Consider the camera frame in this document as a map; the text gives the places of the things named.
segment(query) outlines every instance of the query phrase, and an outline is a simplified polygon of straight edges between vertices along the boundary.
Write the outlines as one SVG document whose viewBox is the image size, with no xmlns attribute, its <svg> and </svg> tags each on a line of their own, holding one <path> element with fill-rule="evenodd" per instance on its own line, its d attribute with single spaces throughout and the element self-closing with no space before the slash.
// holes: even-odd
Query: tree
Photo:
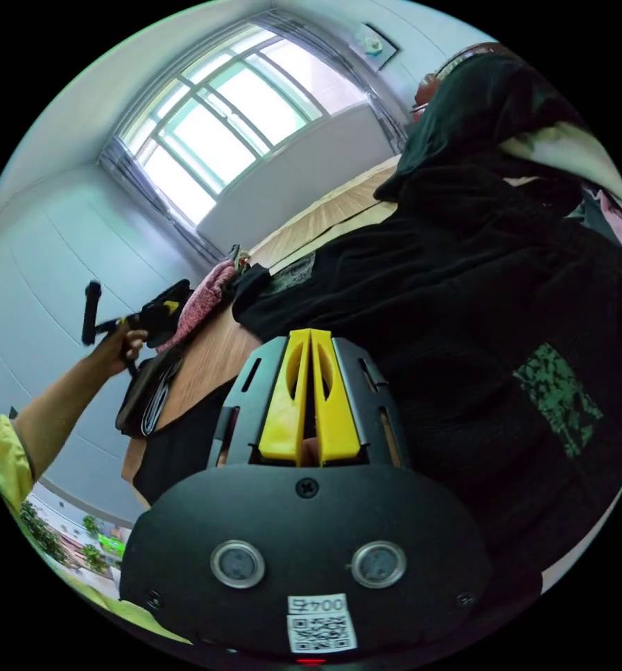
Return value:
<svg viewBox="0 0 622 671">
<path fill-rule="evenodd" d="M 82 518 L 82 525 L 91 536 L 99 535 L 99 525 L 96 523 L 96 519 L 92 515 L 85 515 L 85 517 Z"/>
<path fill-rule="evenodd" d="M 95 573 L 106 571 L 106 560 L 94 545 L 85 545 L 82 548 L 82 553 L 85 555 L 85 563 L 91 571 Z"/>
<path fill-rule="evenodd" d="M 24 501 L 20 507 L 20 519 L 43 552 L 55 561 L 66 564 L 68 558 L 57 532 L 38 516 L 36 508 L 29 501 Z"/>
</svg>

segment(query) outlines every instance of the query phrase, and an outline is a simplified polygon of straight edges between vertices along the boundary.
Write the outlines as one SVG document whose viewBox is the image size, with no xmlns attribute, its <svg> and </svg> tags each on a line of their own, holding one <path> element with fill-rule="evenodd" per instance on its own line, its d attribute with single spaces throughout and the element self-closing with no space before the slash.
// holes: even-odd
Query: yellow sleeve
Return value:
<svg viewBox="0 0 622 671">
<path fill-rule="evenodd" d="M 25 531 L 24 525 L 20 520 L 20 507 L 22 502 L 27 498 L 34 486 L 34 479 L 29 465 L 27 453 L 20 442 L 20 439 L 10 422 L 10 419 L 5 415 L 0 416 L 0 494 L 8 503 L 8 507 L 13 513 L 16 522 L 20 528 Z M 27 533 L 25 535 L 31 540 L 35 549 L 43 555 L 33 540 Z M 90 599 L 102 608 L 106 608 L 110 612 L 123 619 L 136 624 L 144 629 L 148 629 L 153 633 L 165 636 L 167 638 L 180 641 L 182 643 L 190 643 L 185 638 L 181 638 L 172 632 L 162 628 L 155 620 L 155 618 L 143 608 L 130 603 L 128 601 L 118 601 L 108 597 L 97 591 L 94 587 L 83 584 L 80 580 L 73 576 L 66 575 L 64 572 L 57 572 L 65 582 L 70 584 L 77 592 L 80 592 L 84 597 Z"/>
</svg>

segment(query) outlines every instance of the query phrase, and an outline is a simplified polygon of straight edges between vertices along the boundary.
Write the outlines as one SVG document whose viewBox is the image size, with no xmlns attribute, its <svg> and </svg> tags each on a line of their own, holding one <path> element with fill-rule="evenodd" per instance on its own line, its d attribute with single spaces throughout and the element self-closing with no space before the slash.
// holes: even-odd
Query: green camouflage print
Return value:
<svg viewBox="0 0 622 671">
<path fill-rule="evenodd" d="M 269 285 L 260 293 L 260 296 L 273 296 L 285 291 L 285 289 L 303 284 L 313 274 L 315 260 L 316 252 L 311 252 L 290 264 L 287 268 L 283 268 L 271 278 Z"/>
<path fill-rule="evenodd" d="M 514 377 L 560 438 L 570 459 L 581 454 L 602 413 L 584 391 L 567 361 L 544 343 Z"/>
</svg>

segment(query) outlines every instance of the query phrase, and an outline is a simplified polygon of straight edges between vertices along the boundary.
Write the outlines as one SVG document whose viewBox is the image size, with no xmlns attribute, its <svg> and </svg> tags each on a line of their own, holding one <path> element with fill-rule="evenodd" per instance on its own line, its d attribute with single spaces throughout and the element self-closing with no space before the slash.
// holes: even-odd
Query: wooden desk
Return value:
<svg viewBox="0 0 622 671">
<path fill-rule="evenodd" d="M 251 263 L 261 264 L 276 273 L 332 238 L 386 219 L 395 205 L 378 203 L 372 194 L 395 172 L 399 158 L 395 156 L 359 175 L 281 226 L 251 251 Z M 234 321 L 230 308 L 212 319 L 187 349 L 157 428 L 180 417 L 213 389 L 238 375 L 248 356 L 260 344 Z M 130 440 L 122 466 L 122 477 L 130 484 L 144 452 L 145 440 Z M 141 503 L 149 507 L 136 488 L 134 491 Z"/>
</svg>

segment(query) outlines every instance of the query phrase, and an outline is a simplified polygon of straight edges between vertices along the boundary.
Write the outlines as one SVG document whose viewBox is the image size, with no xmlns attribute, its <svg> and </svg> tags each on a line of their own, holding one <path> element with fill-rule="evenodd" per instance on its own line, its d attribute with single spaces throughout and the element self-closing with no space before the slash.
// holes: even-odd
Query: hand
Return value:
<svg viewBox="0 0 622 671">
<path fill-rule="evenodd" d="M 147 331 L 131 331 L 130 328 L 127 322 L 122 322 L 118 330 L 105 337 L 87 357 L 106 379 L 119 375 L 126 368 L 120 358 L 123 351 L 126 351 L 128 361 L 136 361 L 147 340 Z"/>
</svg>

